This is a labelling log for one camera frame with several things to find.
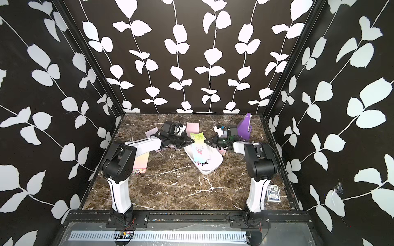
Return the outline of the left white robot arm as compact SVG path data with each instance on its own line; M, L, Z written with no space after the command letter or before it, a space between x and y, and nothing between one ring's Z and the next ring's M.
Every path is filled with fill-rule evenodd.
M103 176L110 185L112 209L122 215L132 209L128 182L136 158L169 146L181 149L194 142L185 132L180 136L154 134L134 142L115 141L109 147L102 164Z

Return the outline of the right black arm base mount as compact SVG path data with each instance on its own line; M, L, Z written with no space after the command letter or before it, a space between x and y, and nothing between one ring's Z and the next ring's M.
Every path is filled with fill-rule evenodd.
M230 223L232 229L260 230L271 228L269 219L264 212L230 212L226 216L226 220Z

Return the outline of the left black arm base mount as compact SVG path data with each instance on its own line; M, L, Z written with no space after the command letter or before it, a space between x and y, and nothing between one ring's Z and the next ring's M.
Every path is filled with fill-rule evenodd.
M149 212L147 211L129 211L121 214L111 209L106 228L115 228L117 230L146 228L148 220Z

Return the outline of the rainbow gradient sticker sheet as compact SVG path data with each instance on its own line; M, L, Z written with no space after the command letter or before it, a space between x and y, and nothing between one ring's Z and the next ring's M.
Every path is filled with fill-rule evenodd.
M136 157L133 164L132 174L137 175L137 174L146 173L148 159L149 159L149 152Z

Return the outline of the white plastic storage box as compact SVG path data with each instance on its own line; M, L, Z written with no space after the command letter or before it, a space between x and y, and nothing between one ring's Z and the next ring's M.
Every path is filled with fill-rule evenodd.
M186 146L184 150L194 165L204 175L215 171L223 162L221 153L205 143L193 143Z

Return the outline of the purple sticker sheet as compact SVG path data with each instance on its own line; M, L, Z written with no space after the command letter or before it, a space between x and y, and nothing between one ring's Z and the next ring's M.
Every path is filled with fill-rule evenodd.
M146 135L146 137L150 137L150 136L152 136L154 134L157 134L158 132L159 132L159 129L157 127L155 127L153 129L148 130L147 132L145 132L145 135Z

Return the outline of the green blue sticker sheet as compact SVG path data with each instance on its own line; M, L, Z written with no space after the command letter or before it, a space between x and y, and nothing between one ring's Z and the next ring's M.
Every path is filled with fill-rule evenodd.
M193 154L193 161L199 166L208 165L211 158L208 146L204 143L205 137L203 133L190 134L195 143L191 144L191 152Z

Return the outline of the pink-blue gradient sticker sheet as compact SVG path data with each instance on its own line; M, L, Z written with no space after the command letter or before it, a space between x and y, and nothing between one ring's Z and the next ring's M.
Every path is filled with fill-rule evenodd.
M219 153L220 153L222 156L225 156L225 155L226 155L226 150L224 150L223 148L218 149L218 151L219 151Z

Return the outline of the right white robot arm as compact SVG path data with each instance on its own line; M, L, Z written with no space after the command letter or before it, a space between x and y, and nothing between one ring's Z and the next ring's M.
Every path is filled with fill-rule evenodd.
M249 142L236 135L226 138L215 135L204 140L204 143L245 156L246 169L251 178L247 209L252 213L265 210L268 185L280 171L279 158L274 148L268 143Z

